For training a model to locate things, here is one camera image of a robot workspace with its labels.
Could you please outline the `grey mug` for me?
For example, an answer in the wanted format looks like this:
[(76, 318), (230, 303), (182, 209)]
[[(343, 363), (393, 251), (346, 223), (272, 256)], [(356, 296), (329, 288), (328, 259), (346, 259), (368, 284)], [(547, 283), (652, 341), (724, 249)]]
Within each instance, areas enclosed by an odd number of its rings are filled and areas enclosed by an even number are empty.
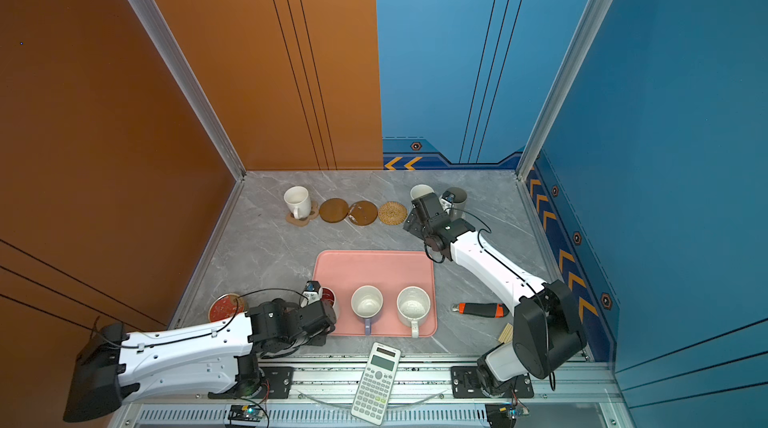
[(468, 198), (467, 192), (464, 189), (458, 187), (450, 187), (445, 191), (451, 191), (455, 195), (452, 210), (448, 212), (450, 218), (452, 220), (462, 218), (464, 216), (465, 206)]

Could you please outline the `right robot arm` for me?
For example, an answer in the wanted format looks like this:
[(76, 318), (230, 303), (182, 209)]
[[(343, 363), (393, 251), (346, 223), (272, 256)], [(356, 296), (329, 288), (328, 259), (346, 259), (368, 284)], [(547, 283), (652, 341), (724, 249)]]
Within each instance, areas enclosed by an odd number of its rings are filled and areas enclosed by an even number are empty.
[(588, 344), (576, 296), (561, 280), (547, 282), (517, 266), (483, 236), (490, 227), (453, 219), (431, 192), (412, 201), (404, 229), (422, 240), (425, 252), (439, 253), (489, 287), (513, 315), (512, 340), (477, 361), (481, 389), (491, 397), (512, 390), (529, 375), (551, 381), (554, 372)]

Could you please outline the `white mug purple handle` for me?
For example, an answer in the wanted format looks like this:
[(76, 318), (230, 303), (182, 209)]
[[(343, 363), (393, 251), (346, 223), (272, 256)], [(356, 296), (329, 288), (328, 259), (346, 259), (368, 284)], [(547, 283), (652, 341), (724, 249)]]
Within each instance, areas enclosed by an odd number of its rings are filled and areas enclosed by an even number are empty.
[(373, 285), (357, 288), (351, 297), (351, 308), (354, 314), (363, 322), (364, 335), (372, 334), (372, 325), (379, 316), (384, 305), (382, 292)]

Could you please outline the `matte brown wooden coaster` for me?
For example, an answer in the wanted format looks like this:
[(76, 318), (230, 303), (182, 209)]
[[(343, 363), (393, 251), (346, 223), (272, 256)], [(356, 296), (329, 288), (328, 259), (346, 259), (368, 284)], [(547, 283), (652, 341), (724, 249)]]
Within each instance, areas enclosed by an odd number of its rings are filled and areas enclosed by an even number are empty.
[(342, 222), (349, 213), (349, 204), (342, 198), (325, 200), (319, 208), (320, 217), (327, 223)]

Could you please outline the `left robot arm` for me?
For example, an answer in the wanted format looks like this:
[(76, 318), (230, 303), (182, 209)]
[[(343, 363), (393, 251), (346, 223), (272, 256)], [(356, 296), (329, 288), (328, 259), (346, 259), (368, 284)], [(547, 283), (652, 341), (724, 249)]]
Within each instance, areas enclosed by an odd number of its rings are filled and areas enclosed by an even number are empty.
[(128, 332), (121, 323), (91, 335), (75, 358), (63, 419), (91, 421), (125, 403), (165, 395), (210, 399), (253, 395), (266, 385), (259, 366), (335, 329), (327, 300), (304, 306), (275, 298), (226, 320), (159, 332)]

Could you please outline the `glossy brown wooden coaster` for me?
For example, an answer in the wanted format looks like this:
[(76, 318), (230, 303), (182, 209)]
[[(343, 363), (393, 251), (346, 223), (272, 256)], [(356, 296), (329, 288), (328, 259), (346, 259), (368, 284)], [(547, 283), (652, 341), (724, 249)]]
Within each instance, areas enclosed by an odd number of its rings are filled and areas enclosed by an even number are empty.
[(367, 200), (360, 200), (350, 205), (349, 221), (358, 226), (368, 226), (378, 218), (378, 207)]

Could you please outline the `light blue mug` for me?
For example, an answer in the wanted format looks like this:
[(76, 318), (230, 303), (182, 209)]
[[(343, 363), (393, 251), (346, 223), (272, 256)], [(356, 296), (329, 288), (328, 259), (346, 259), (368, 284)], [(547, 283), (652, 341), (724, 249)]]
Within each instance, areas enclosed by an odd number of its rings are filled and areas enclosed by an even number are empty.
[(434, 193), (434, 189), (428, 184), (416, 184), (410, 189), (411, 201), (418, 200), (422, 196), (426, 196), (430, 193)]

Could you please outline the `red inside mug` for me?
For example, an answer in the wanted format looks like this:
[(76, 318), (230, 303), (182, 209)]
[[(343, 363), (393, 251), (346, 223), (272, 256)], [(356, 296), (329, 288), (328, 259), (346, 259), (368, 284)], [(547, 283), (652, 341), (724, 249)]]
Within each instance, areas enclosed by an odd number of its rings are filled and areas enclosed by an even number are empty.
[(323, 286), (321, 289), (321, 298), (330, 304), (333, 312), (335, 313), (335, 317), (339, 318), (340, 308), (335, 292), (331, 288)]

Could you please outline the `cream mug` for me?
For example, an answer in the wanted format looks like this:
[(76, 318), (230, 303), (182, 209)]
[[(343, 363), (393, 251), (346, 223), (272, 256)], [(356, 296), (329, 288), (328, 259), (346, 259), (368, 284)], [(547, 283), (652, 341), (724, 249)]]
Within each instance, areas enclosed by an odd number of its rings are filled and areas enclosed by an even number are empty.
[(397, 297), (397, 311), (400, 322), (405, 325), (412, 338), (420, 336), (420, 327), (431, 310), (431, 298), (418, 286), (408, 286)]

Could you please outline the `cork paw print coaster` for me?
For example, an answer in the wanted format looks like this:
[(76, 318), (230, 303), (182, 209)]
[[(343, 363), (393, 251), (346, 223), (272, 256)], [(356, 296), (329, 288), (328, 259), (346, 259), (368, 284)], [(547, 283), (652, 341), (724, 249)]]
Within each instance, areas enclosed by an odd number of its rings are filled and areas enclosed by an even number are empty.
[(289, 224), (292, 224), (294, 226), (304, 227), (304, 226), (308, 226), (308, 224), (310, 224), (312, 220), (318, 218), (318, 216), (319, 216), (319, 204), (317, 201), (312, 200), (310, 214), (306, 218), (298, 219), (298, 218), (295, 218), (292, 213), (288, 213), (285, 216), (285, 220)]

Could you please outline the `woven rattan coaster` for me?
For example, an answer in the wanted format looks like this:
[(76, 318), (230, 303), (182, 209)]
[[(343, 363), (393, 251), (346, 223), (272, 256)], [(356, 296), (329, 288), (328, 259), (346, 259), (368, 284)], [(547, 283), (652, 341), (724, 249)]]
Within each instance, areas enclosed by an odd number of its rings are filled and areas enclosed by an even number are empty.
[(378, 219), (390, 226), (402, 224), (408, 216), (408, 209), (399, 202), (388, 201), (378, 209)]

